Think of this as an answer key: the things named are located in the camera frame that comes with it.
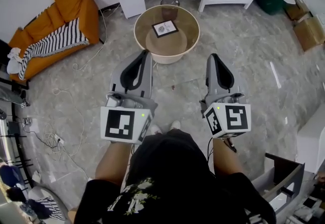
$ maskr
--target orange sofa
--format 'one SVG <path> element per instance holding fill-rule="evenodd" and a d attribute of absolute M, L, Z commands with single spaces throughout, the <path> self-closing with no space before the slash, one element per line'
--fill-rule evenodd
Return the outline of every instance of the orange sofa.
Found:
<path fill-rule="evenodd" d="M 21 49 L 19 56 L 23 58 L 27 47 L 40 39 L 48 36 L 64 23 L 79 17 L 79 29 L 88 38 L 90 44 L 99 41 L 99 16 L 98 7 L 94 0 L 55 0 L 55 3 L 44 10 L 24 30 L 17 29 L 9 46 Z M 17 82 L 25 82 L 38 72 L 74 53 L 87 45 L 78 45 L 63 52 L 47 56 L 32 58 L 25 72 L 25 79 L 19 79 L 18 74 L 10 74 L 10 78 Z"/>

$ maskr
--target brown box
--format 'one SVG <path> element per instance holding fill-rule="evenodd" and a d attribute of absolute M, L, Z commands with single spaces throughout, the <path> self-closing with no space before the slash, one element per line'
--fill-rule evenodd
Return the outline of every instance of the brown box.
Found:
<path fill-rule="evenodd" d="M 317 17 L 301 21 L 294 27 L 294 31 L 304 51 L 321 45 L 325 41 L 325 32 Z"/>
<path fill-rule="evenodd" d="M 299 20 L 305 14 L 309 13 L 309 9 L 303 0 L 295 0 L 295 5 L 288 5 L 285 9 L 287 15 L 291 20 Z"/>

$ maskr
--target marble floor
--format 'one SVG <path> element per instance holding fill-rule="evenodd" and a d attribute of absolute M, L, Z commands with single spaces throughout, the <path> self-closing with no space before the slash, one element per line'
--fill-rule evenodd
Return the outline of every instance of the marble floor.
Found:
<path fill-rule="evenodd" d="M 160 1 L 146 0 L 146 6 Z M 264 172 L 265 152 L 294 160 L 297 131 L 325 100 L 323 48 L 304 53 L 286 15 L 269 16 L 256 4 L 248 10 L 242 5 L 211 5 L 199 13 L 200 0 L 180 3 L 198 20 L 201 37 L 195 50 L 179 62 L 154 67 L 152 98 L 159 104 L 154 121 L 166 130 L 173 120 L 180 120 L 182 129 L 192 134 L 206 153 L 210 134 L 200 114 L 199 100 L 207 92 L 207 57 L 216 52 L 238 69 L 251 103 L 252 131 L 233 140 L 248 177 L 254 179 Z M 88 177 L 94 177 L 97 163 L 109 146 L 108 141 L 100 139 L 100 106 L 105 105 L 115 66 L 140 51 L 133 35 L 136 19 L 125 19 L 118 9 L 106 19 L 107 41 L 101 52 L 85 68 L 74 71 L 73 63 L 82 67 L 102 44 L 78 51 L 35 76 L 27 92 L 31 106 L 17 108 L 20 117 L 29 116 L 37 122 L 40 138 L 46 139 L 46 133 L 55 131 L 72 154 L 70 158 L 64 152 L 53 153 L 33 134 L 23 139 L 26 157 L 42 175 L 42 185 L 57 193 L 69 209 L 78 206 Z M 66 89 L 71 95 L 54 95 L 54 88 Z"/>

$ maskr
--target green trash can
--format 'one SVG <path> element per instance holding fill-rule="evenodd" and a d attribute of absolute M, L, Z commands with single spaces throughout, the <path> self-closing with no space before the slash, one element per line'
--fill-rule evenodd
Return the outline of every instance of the green trash can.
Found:
<path fill-rule="evenodd" d="M 259 7 L 269 15 L 275 15 L 280 12 L 287 3 L 284 0 L 256 0 Z"/>

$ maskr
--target shoe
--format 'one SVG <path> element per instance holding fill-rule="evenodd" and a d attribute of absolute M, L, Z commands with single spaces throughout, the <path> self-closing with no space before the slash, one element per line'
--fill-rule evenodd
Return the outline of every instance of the shoe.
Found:
<path fill-rule="evenodd" d="M 174 121 L 171 126 L 171 130 L 173 129 L 181 129 L 181 122 L 180 121 Z"/>
<path fill-rule="evenodd" d="M 154 124 L 150 130 L 152 135 L 157 135 L 158 133 L 162 134 L 160 127 L 158 127 L 156 124 Z"/>

